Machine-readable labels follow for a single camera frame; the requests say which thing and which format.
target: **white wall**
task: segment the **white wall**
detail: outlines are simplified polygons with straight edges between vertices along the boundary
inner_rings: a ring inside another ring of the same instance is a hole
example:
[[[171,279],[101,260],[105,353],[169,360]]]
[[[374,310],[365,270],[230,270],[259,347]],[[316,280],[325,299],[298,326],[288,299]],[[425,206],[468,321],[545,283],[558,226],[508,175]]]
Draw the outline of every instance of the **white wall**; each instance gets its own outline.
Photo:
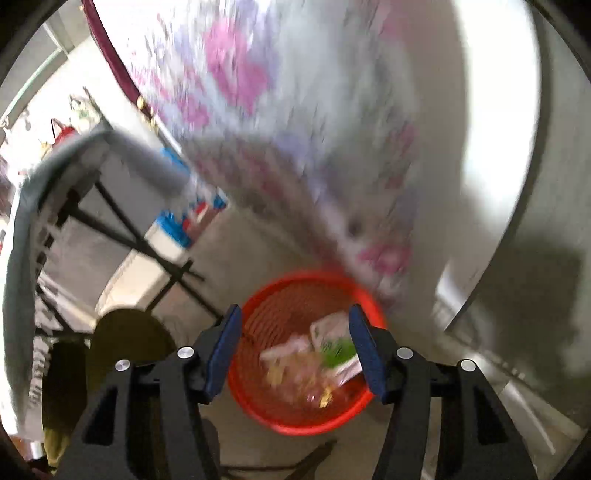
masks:
[[[398,317],[432,329],[434,292],[457,313],[512,216],[537,129],[540,62],[523,0],[399,3],[421,103],[424,183]]]

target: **floral fabric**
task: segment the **floral fabric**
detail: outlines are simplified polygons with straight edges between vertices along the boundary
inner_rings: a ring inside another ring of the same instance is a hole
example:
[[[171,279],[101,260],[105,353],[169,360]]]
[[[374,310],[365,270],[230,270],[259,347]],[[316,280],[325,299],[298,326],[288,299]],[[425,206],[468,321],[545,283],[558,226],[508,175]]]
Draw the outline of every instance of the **floral fabric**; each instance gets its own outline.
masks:
[[[398,300],[417,195],[395,0],[96,0],[197,172]]]

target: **tiled floor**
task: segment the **tiled floor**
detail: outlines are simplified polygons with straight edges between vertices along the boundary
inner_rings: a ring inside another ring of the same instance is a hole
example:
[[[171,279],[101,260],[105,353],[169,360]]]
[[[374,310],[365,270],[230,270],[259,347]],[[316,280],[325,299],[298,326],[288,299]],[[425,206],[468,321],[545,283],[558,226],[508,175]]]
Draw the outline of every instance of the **tiled floor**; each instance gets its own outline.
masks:
[[[249,214],[235,209],[227,210],[215,220],[190,251],[196,269],[207,278],[205,285],[195,284],[196,288],[224,309],[231,303],[242,304],[260,286],[282,274],[314,266],[312,259],[277,235]],[[130,273],[130,277],[122,277],[124,281],[119,285],[133,285],[134,289],[137,289],[138,283],[147,282],[144,298],[139,300],[140,305],[147,303],[167,280],[162,276],[157,281],[148,281],[146,276],[142,277],[142,272],[146,273],[148,270],[140,264],[135,273]],[[115,284],[113,292],[119,287]],[[115,297],[124,299],[125,295],[121,294],[119,291],[119,296]],[[212,322],[209,315],[180,287],[174,287],[154,313],[171,330],[179,345],[192,343],[199,332]],[[455,364],[461,358],[473,358],[498,393],[509,381],[507,375],[494,369],[477,353],[453,339],[441,336],[437,342],[430,342],[425,337],[409,331],[399,322],[392,322],[391,330],[400,344],[410,346],[431,361]],[[272,432],[248,417],[232,398],[227,387],[211,405],[202,407],[202,415],[217,427],[222,463],[226,465],[293,463],[327,439],[336,439],[337,445],[330,457],[319,467],[316,475],[316,478],[329,480],[371,478],[384,441],[390,412],[391,407],[382,406],[374,401],[363,413],[330,434],[317,437],[286,437]],[[582,431],[574,426],[574,429],[567,429],[566,434],[560,423],[554,421],[555,412],[536,413],[544,430],[549,434],[556,453],[551,455],[547,450],[539,450],[540,441],[537,437],[526,438],[526,443],[540,478],[550,478],[557,465],[576,445],[576,437],[581,435]],[[434,475],[439,430],[440,401],[433,399],[423,472],[425,479]],[[288,473],[253,473],[248,476],[275,480],[285,478]]]

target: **red handbag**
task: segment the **red handbag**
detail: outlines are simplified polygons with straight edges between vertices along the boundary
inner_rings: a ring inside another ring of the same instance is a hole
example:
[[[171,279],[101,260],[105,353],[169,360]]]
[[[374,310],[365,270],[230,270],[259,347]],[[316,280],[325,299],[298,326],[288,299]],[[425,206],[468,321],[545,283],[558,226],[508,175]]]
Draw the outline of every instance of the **red handbag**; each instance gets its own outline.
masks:
[[[60,129],[59,134],[56,136],[56,127]],[[60,142],[62,142],[65,138],[69,137],[70,135],[76,134],[76,129],[71,125],[64,125],[61,123],[57,118],[51,119],[51,131],[53,132],[53,146],[55,147]]]

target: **metal screw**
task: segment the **metal screw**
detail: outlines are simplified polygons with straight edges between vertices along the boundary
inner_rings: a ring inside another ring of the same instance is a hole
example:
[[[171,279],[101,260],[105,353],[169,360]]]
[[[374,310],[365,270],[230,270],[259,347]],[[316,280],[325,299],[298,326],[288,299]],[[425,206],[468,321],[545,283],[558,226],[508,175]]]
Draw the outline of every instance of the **metal screw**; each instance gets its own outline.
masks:
[[[396,350],[396,355],[398,355],[400,358],[408,360],[409,358],[413,357],[414,352],[410,348],[402,346],[398,350]]]
[[[184,346],[178,349],[177,355],[179,358],[191,358],[194,353],[195,350],[193,350],[191,347]]]
[[[115,370],[117,370],[118,372],[125,372],[129,368],[130,365],[131,365],[131,362],[124,358],[123,360],[119,360],[115,364]]]
[[[476,370],[476,364],[472,361],[472,360],[462,360],[460,362],[460,367],[462,367],[462,370],[466,371],[466,372],[473,372],[474,370]]]

